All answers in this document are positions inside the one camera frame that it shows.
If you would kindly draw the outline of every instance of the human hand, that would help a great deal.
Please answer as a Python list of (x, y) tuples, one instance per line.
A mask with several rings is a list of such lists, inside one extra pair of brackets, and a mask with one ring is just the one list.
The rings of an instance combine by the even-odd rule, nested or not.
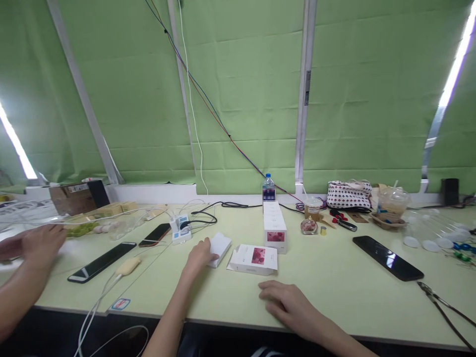
[(30, 231), (23, 231), (13, 237), (0, 241), (0, 261), (22, 256), (22, 240)]
[(44, 225), (29, 231), (22, 240), (25, 262), (35, 268), (48, 268), (66, 240), (66, 229), (61, 225)]
[(266, 310), (302, 338), (318, 344), (340, 328), (312, 306), (296, 285), (275, 280), (259, 283), (261, 299), (268, 299)]
[(210, 239), (207, 237), (193, 247), (188, 255), (183, 271), (190, 276), (197, 276), (205, 266), (213, 260), (220, 258), (218, 254), (210, 253)]

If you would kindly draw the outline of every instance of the smartphone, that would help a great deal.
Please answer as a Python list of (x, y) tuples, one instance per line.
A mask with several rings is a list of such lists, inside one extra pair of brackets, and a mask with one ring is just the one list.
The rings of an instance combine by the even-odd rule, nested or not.
[(424, 274), (369, 236), (354, 237), (355, 244), (402, 281), (422, 279)]
[(139, 247), (155, 246), (170, 231), (170, 223), (162, 223), (154, 229), (141, 243)]
[(137, 244), (132, 242), (122, 242), (116, 245), (107, 253), (104, 253), (96, 260), (92, 261), (84, 268), (79, 269), (76, 273), (68, 278), (68, 281), (73, 283), (86, 283), (114, 263), (116, 260), (126, 255)]

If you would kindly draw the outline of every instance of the table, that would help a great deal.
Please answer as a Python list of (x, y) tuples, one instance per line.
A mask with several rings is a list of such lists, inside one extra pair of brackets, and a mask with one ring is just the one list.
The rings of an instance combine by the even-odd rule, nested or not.
[[(373, 223), (358, 224), (352, 233), (327, 229), (327, 236), (303, 236), (303, 216), (282, 209), (288, 228), (288, 253), (279, 255), (276, 276), (264, 277), (226, 269), (231, 249), (217, 269), (207, 268), (193, 292), (188, 319), (195, 322), (279, 330), (284, 327), (268, 314), (258, 298), (258, 283), (276, 279), (296, 284), (310, 302), (347, 333), (364, 340), (416, 346), (461, 349), (466, 347), (443, 320), (415, 282), (402, 282), (352, 243), (368, 235), (424, 272), (424, 282), (469, 318), (476, 319), (474, 270), (442, 253), (403, 245), (402, 233), (387, 232)], [(447, 217), (472, 225), (476, 208), (442, 210)], [(130, 299), (123, 311), (110, 313), (160, 317), (174, 292), (192, 247), (205, 237), (222, 232), (238, 244), (264, 244), (262, 209), (216, 210), (218, 223), (193, 235), (182, 245), (168, 247), (121, 295)], [(476, 329), (446, 311), (463, 336), (476, 345)]]
[[(144, 211), (137, 211), (132, 213), (131, 216), (138, 219), (143, 214)], [(108, 308), (113, 302), (130, 287), (167, 246), (156, 246), (148, 251), (145, 251), (147, 248), (135, 248), (85, 284), (72, 283), (67, 281), (67, 278), (81, 267), (87, 265), (123, 241), (131, 241), (138, 244), (159, 224), (168, 222), (168, 219), (169, 217), (166, 214), (161, 214), (128, 233), (124, 238), (116, 241), (111, 241), (107, 235), (103, 234), (92, 234), (68, 239), (59, 251), (48, 283), (35, 306), (53, 311), (87, 313), (98, 300), (106, 281), (113, 272), (126, 261), (127, 258), (144, 252), (139, 255), (142, 262), (137, 266), (133, 274), (120, 279), (102, 299), (97, 314), (107, 314)], [(6, 232), (2, 234), (0, 238), (4, 239), (4, 236), (9, 237), (15, 233), (17, 232)], [(171, 241), (172, 235), (169, 233), (164, 237), (163, 242), (170, 243)], [(0, 266), (0, 286), (10, 278), (20, 264), (21, 261), (14, 261), (11, 265)]]

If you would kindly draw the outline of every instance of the water bottle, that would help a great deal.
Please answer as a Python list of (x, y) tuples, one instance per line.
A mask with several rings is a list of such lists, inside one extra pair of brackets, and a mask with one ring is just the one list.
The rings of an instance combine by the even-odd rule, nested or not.
[(269, 201), (276, 201), (276, 189), (271, 174), (266, 174), (266, 180), (263, 182), (263, 202)]

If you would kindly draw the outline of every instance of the plastic cup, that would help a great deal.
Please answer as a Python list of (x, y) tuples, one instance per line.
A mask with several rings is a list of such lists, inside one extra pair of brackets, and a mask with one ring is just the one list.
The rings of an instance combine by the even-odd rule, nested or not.
[(378, 194), (377, 217), (387, 223), (397, 223), (408, 204), (410, 195), (400, 187), (388, 187)]
[(322, 201), (316, 197), (308, 197), (304, 200), (304, 218), (311, 218), (315, 222), (320, 222), (319, 212)]

